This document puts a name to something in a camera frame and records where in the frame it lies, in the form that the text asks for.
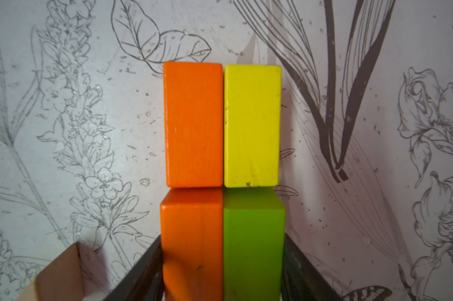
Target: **green wooden block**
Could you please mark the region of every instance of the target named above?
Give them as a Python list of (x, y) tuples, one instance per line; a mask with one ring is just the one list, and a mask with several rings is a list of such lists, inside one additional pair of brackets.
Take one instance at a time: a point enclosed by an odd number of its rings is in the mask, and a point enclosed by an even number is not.
[(271, 187), (223, 191), (223, 299), (278, 301), (285, 207)]

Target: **floral wallpaper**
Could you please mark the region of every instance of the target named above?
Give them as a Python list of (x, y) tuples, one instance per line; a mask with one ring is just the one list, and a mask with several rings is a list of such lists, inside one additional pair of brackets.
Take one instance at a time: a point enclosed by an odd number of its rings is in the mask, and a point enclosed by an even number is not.
[(103, 299), (160, 234), (165, 61), (283, 66), (286, 232), (345, 300), (453, 300), (453, 0), (11, 0), (1, 301), (76, 241)]

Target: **wooden block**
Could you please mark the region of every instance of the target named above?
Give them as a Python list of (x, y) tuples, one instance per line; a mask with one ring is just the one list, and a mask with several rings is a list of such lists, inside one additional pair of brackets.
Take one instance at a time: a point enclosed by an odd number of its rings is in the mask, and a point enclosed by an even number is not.
[(285, 208), (271, 187), (223, 191), (225, 300), (278, 301)]
[(223, 185), (223, 67), (164, 63), (166, 182)]
[(278, 66), (226, 66), (226, 187), (278, 185), (281, 78)]
[(222, 189), (172, 188), (160, 218), (166, 300), (221, 301)]
[(26, 286), (18, 301), (80, 301), (83, 298), (79, 250), (74, 243)]

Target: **orange wooden block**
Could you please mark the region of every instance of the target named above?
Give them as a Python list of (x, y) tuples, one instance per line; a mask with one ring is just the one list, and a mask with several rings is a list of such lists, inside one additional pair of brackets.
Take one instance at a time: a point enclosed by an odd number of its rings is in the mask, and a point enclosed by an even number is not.
[(164, 71), (166, 183), (223, 184), (223, 67), (166, 62)]
[(160, 217), (166, 300), (222, 301), (222, 189), (172, 188)]

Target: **yellow wooden block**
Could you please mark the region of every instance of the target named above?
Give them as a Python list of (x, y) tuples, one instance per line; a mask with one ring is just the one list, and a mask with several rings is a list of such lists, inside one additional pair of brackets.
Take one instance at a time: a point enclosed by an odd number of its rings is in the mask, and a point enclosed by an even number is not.
[(224, 81), (224, 185), (278, 185), (282, 69), (227, 65)]

